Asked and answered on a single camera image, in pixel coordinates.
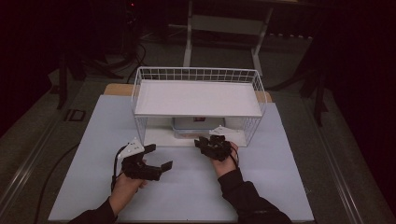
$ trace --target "finger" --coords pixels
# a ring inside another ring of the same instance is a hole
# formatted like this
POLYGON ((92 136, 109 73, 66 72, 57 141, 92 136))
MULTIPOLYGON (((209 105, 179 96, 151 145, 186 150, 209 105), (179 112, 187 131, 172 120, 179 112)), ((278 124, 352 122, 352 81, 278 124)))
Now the finger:
POLYGON ((142 184, 139 186, 139 188, 144 188, 148 184, 147 180, 143 180, 142 184))

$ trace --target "wire rack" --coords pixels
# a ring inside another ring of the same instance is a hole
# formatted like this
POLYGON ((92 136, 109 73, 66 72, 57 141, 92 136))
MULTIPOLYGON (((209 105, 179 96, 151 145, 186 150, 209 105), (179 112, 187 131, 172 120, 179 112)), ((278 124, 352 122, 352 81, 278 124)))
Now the wire rack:
MULTIPOLYGON (((148 118, 136 116, 135 109, 139 97, 140 85, 144 79, 250 83, 255 91, 262 116, 265 113, 267 98, 260 74, 257 70, 203 67, 139 67, 136 71, 134 81, 132 110, 141 142, 145 140, 148 118)), ((260 118, 243 118, 241 129, 244 131, 247 145, 256 132, 262 116, 260 118)))

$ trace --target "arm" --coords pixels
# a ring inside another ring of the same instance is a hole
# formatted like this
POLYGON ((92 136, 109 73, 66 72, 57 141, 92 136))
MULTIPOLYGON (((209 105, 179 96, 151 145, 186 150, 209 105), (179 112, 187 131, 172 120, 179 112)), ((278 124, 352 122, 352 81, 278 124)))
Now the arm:
MULTIPOLYGON (((235 151, 238 146, 231 143, 235 151)), ((222 196, 238 214, 239 223, 291 224, 290 219, 273 204, 260 197, 253 183, 243 180, 241 171, 229 157, 225 161, 211 160, 219 178, 222 196)))
POLYGON ((117 178, 110 197, 97 209, 83 212, 69 224, 107 224, 114 223, 119 212, 132 200, 139 188, 147 185, 146 180, 131 179, 125 174, 117 178))

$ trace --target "wire shelf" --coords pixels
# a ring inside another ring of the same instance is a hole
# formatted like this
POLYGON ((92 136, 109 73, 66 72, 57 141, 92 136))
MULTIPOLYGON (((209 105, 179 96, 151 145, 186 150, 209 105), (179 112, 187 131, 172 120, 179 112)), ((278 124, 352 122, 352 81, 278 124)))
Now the wire shelf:
POLYGON ((241 130, 248 145, 256 129, 261 122, 266 108, 266 95, 264 87, 257 70, 235 69, 235 68, 203 68, 203 67, 139 67, 134 81, 132 110, 139 138, 145 142, 148 118, 136 115, 136 106, 143 80, 170 80, 170 81, 200 81, 200 82, 227 82, 227 83, 248 83, 251 84, 255 92, 257 104, 261 111, 259 118, 226 118, 226 127, 241 130))

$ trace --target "white panel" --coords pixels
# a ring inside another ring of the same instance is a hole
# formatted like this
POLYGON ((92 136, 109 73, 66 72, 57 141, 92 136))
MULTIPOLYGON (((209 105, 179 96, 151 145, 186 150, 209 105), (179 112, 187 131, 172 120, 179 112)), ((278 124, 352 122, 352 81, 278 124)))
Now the white panel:
POLYGON ((142 80, 139 117, 254 117, 259 103, 249 83, 142 80))

